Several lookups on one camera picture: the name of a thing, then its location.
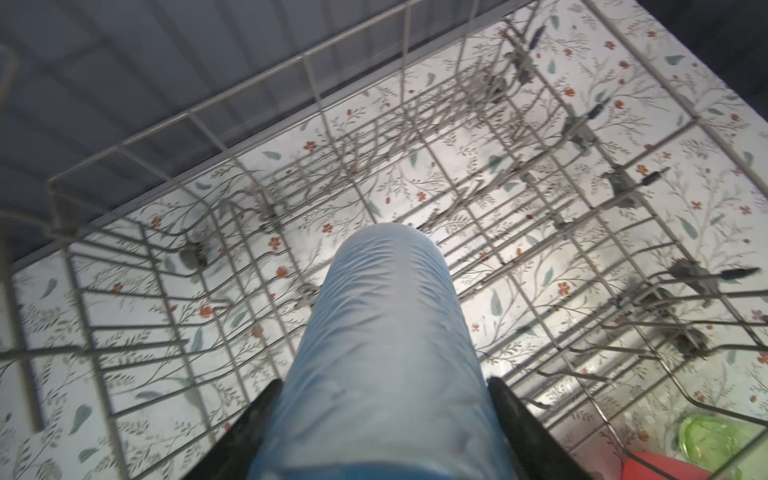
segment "blue plastic-wrapped object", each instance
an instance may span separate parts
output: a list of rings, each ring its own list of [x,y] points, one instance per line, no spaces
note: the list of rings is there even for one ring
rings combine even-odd
[[[334,256],[248,478],[387,475],[517,478],[445,260],[393,224]]]

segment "red object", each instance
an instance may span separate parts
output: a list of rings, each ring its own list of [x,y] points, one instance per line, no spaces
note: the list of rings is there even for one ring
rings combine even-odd
[[[680,480],[706,480],[712,475],[711,472],[701,467],[675,458],[654,455],[653,453],[637,453],[636,455]],[[621,480],[666,480],[666,478],[632,458],[628,458],[621,470]]]

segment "dish rack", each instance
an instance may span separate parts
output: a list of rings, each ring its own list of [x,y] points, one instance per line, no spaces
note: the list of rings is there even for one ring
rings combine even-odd
[[[397,16],[408,52],[416,3],[398,5],[323,48]],[[470,329],[480,330],[473,318],[488,304],[496,318],[493,331],[483,332],[476,345],[484,373],[503,378],[580,462],[594,457],[588,448],[609,445],[609,456],[649,465],[628,445],[638,435],[632,412],[663,389],[692,408],[768,426],[765,419],[703,401],[685,378],[692,362],[768,352],[758,333],[765,322],[745,319],[733,304],[765,291],[720,288],[755,269],[709,272],[699,266],[647,198],[665,170],[636,173],[635,167],[699,130],[768,194],[764,182],[591,0],[581,4],[688,116],[635,157],[612,152],[590,129],[615,91],[578,111],[539,71],[535,52],[547,21],[540,2],[490,28],[475,23],[478,4],[472,3],[461,41],[439,53],[448,66],[444,78],[432,76],[423,91],[406,90],[418,65],[403,55],[391,78],[326,104],[312,69],[312,56],[322,50],[316,48],[52,178],[50,223],[13,214],[59,244],[84,339],[76,346],[28,347],[20,313],[9,309],[18,348],[2,355],[22,367],[32,423],[45,427],[33,370],[45,370],[53,356],[79,358],[93,370],[106,419],[104,446],[114,453],[108,466],[126,479],[182,475],[271,379],[286,375],[335,250],[314,251],[309,225],[346,209],[351,213],[344,224],[324,228],[344,237],[393,221],[438,244]],[[480,27],[496,39],[478,45],[472,34]],[[303,69],[315,95],[316,111],[307,118],[244,146],[226,144],[204,121],[207,109],[293,65]],[[332,112],[353,112],[355,98],[367,98],[374,88],[386,91],[381,113],[337,128]],[[248,157],[310,122],[323,139],[307,142],[301,157],[273,171]],[[197,129],[220,151],[221,162],[177,180],[132,148],[179,124]],[[464,157],[444,154],[441,145],[457,135],[481,139],[482,150],[493,153],[488,163],[467,174]],[[167,182],[170,190],[126,215],[83,200],[73,186],[88,181],[101,162],[117,159]],[[390,190],[398,182],[403,187],[409,181],[403,168],[416,162],[430,164],[419,182],[435,189],[428,199],[388,210],[389,190],[381,190],[378,179],[390,176]],[[610,188],[597,189],[598,183]],[[375,202],[373,194],[386,200]],[[83,211],[111,222],[82,224]],[[4,271],[7,304],[15,305],[8,262]],[[567,280],[563,272],[569,272]],[[556,274],[559,281],[553,281]],[[141,308],[132,307],[135,313],[125,317],[109,313],[129,300]],[[702,313],[702,303],[711,310]],[[720,343],[720,334],[741,341]],[[175,388],[122,391],[124,376],[142,385],[162,376]],[[212,407],[212,397],[227,409]],[[147,419],[159,421],[175,409],[192,416],[174,441],[135,440],[146,434]],[[711,478],[726,478],[765,437],[764,429]],[[594,470],[592,464],[585,468]]]

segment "wire basket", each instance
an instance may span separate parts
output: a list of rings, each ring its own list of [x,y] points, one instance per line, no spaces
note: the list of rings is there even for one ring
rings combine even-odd
[[[484,373],[502,377],[585,468],[597,470],[612,455],[648,465],[630,445],[638,437],[633,415],[652,410],[664,395],[690,407],[681,415],[705,410],[768,425],[695,395],[700,379],[690,370],[723,356],[731,364],[737,352],[768,352],[766,324],[745,319],[737,304],[765,291],[721,288],[754,272],[704,269],[654,209],[651,194],[666,169],[637,169],[696,134],[766,194],[749,164],[591,0],[581,4],[684,118],[638,155],[601,141],[590,127],[620,88],[579,111],[562,96],[564,86],[538,70],[534,55],[551,22],[540,2],[488,28],[474,23],[475,0],[461,41],[434,57],[442,71],[429,73],[421,91],[410,90],[408,78],[423,68],[407,53],[416,3],[323,44],[398,18],[405,53],[392,77],[327,104],[313,75],[313,56],[323,50],[316,48],[51,179],[54,219],[32,223],[60,245],[77,323],[38,346],[27,337],[50,315],[8,309],[17,348],[3,359],[22,366],[33,424],[48,432],[57,421],[55,404],[35,385],[66,359],[94,375],[107,426],[98,448],[114,453],[101,470],[116,468],[121,478],[182,475],[271,379],[286,375],[339,242],[393,221],[427,233],[445,254]],[[221,140],[209,113],[293,65],[307,76],[316,111],[256,144]],[[379,111],[364,114],[371,91]],[[339,117],[343,124],[334,121]],[[220,161],[183,180],[136,147],[180,128],[220,152]],[[280,159],[267,150],[271,141],[307,129],[321,139],[307,141],[281,167],[265,167]],[[475,150],[456,154],[462,138],[471,138]],[[429,167],[410,177],[409,165],[417,163]],[[82,194],[106,167],[155,176],[167,188],[118,214]],[[429,195],[406,206],[390,203],[416,184]],[[331,224],[339,212],[344,221]],[[84,214],[103,217],[83,224]],[[318,229],[333,241],[316,245],[310,233]],[[17,305],[7,262],[4,280],[7,304]],[[46,291],[55,287],[49,283]],[[486,311],[494,320],[481,331],[473,319]],[[175,419],[173,435],[153,430],[168,416]],[[670,426],[658,430],[640,437],[654,435],[674,449]],[[712,478],[725,478],[765,436],[763,429]]]

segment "wrinkled plastic wrap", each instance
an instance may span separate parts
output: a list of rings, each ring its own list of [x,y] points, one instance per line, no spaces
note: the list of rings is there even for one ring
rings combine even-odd
[[[376,464],[516,478],[445,260],[393,224],[336,252],[249,478]]]

